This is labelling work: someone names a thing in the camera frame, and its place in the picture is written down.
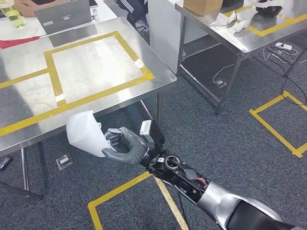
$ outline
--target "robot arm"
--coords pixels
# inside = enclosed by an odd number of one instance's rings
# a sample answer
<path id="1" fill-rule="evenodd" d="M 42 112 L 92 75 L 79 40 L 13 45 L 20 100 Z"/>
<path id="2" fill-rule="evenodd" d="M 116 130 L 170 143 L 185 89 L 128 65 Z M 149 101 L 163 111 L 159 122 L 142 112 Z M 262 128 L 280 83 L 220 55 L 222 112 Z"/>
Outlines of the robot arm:
<path id="1" fill-rule="evenodd" d="M 117 147 L 122 145 L 121 140 L 128 141 L 127 153 L 109 149 L 104 149 L 103 153 L 111 160 L 140 163 L 197 205 L 223 230 L 303 230 L 284 223 L 278 214 L 262 203 L 231 193 L 209 181 L 178 156 L 163 150 L 165 138 L 153 120 L 144 121 L 140 134 L 154 143 L 154 148 L 148 149 L 142 138 L 126 128 L 109 129 L 107 139 Z"/>

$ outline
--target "laptop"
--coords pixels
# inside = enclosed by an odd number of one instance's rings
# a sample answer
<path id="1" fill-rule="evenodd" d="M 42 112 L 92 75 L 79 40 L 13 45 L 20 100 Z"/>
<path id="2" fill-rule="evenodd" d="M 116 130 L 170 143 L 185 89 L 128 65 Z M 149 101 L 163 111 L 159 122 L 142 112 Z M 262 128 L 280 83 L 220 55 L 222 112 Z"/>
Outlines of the laptop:
<path id="1" fill-rule="evenodd" d="M 91 21 L 89 0 L 70 0 L 35 11 L 46 34 L 52 34 Z"/>

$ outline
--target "person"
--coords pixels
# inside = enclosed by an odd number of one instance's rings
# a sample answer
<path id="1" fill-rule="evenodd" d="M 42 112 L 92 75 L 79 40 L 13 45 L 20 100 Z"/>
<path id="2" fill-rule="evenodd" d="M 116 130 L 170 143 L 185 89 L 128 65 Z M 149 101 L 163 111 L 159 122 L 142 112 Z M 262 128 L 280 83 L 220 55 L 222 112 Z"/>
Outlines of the person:
<path id="1" fill-rule="evenodd" d="M 67 1 L 68 0 L 14 0 L 16 7 L 23 17 L 35 17 L 36 10 Z"/>
<path id="2" fill-rule="evenodd" d="M 136 22 L 140 22 L 145 28 L 149 28 L 146 15 L 148 13 L 148 2 L 144 0 L 116 0 L 122 9 L 128 11 L 127 20 L 133 27 Z"/>

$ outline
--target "white stripe on pants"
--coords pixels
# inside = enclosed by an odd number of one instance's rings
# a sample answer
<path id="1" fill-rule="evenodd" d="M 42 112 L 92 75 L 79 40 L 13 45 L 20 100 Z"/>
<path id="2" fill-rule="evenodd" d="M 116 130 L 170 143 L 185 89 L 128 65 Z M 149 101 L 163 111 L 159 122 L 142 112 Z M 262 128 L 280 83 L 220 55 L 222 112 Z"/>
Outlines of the white stripe on pants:
<path id="1" fill-rule="evenodd" d="M 130 4 L 129 4 L 126 0 L 120 0 L 122 4 L 124 4 L 129 11 L 131 13 L 133 13 L 135 9 L 132 7 Z"/>

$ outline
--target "gray robotic hand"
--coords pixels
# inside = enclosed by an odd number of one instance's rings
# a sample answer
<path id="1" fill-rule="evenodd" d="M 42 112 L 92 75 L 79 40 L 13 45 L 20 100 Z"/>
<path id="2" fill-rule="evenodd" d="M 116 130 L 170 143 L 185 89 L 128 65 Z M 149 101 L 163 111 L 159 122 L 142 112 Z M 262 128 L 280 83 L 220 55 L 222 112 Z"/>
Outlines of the gray robotic hand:
<path id="1" fill-rule="evenodd" d="M 112 148 L 103 149 L 102 152 L 113 161 L 139 164 L 149 151 L 144 140 L 126 127 L 109 128 L 104 136 Z"/>

